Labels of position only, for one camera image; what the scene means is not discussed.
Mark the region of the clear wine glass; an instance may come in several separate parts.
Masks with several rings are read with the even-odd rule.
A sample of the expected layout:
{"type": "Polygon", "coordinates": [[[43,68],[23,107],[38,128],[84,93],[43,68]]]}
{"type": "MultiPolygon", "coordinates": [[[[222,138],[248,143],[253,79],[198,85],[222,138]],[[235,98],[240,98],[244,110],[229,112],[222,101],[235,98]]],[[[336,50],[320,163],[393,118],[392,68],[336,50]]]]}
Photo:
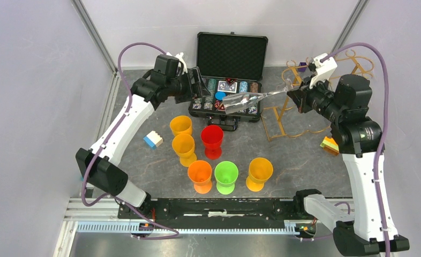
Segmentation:
{"type": "Polygon", "coordinates": [[[224,110],[226,114],[233,114],[245,109],[248,109],[252,106],[258,104],[261,100],[277,95],[282,93],[287,93],[294,89],[294,85],[290,80],[286,80],[284,83],[283,88],[270,91],[267,93],[259,93],[259,92],[242,92],[237,94],[232,94],[225,96],[222,99],[222,104],[224,106],[224,110]]]}

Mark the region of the yellow wine glass back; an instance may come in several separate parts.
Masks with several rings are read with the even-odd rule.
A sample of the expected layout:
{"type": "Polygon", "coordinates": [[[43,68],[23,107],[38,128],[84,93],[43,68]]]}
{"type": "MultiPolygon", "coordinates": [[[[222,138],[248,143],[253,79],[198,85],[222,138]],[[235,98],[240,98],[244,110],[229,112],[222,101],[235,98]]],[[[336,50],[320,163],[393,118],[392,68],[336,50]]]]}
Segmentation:
{"type": "Polygon", "coordinates": [[[192,135],[192,120],[188,116],[177,116],[173,118],[169,126],[174,136],[179,134],[192,135]]]}

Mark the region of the red plastic wine glass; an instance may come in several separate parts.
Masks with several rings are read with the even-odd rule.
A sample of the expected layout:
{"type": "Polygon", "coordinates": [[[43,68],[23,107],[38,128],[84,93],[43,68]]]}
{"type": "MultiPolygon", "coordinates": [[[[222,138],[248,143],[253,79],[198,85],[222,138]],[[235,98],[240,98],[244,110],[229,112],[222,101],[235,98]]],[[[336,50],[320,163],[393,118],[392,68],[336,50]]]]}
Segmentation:
{"type": "Polygon", "coordinates": [[[201,131],[201,141],[205,148],[205,155],[211,160],[216,160],[222,155],[223,130],[217,125],[206,126],[201,131]]]}

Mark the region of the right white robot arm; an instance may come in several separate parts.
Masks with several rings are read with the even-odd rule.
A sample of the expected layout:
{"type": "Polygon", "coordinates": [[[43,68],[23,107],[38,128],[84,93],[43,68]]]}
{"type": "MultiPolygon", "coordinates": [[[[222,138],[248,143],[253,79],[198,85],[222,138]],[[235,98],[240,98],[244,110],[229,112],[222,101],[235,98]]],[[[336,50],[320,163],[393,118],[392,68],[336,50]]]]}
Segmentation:
{"type": "Polygon", "coordinates": [[[296,193],[293,212],[310,215],[327,227],[343,256],[367,256],[407,251],[409,240],[400,235],[390,215],[384,183],[382,129],[368,115],[370,82],[359,75],[340,77],[336,90],[329,82],[305,78],[288,96],[299,112],[316,111],[330,122],[332,138],[348,171],[355,213],[331,204],[317,190],[296,193]]]}

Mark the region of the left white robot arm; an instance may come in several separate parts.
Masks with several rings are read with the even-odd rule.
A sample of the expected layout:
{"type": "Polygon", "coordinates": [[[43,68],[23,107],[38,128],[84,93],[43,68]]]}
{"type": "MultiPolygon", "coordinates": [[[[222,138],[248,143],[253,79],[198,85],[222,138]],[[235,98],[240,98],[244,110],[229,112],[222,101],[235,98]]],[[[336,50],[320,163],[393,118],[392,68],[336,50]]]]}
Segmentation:
{"type": "Polygon", "coordinates": [[[119,168],[122,156],[141,125],[168,97],[182,103],[208,94],[199,69],[187,68],[184,53],[158,55],[154,68],[132,84],[122,110],[105,133],[90,149],[77,151],[84,183],[130,204],[138,218],[147,217],[152,211],[148,193],[119,168]]]}

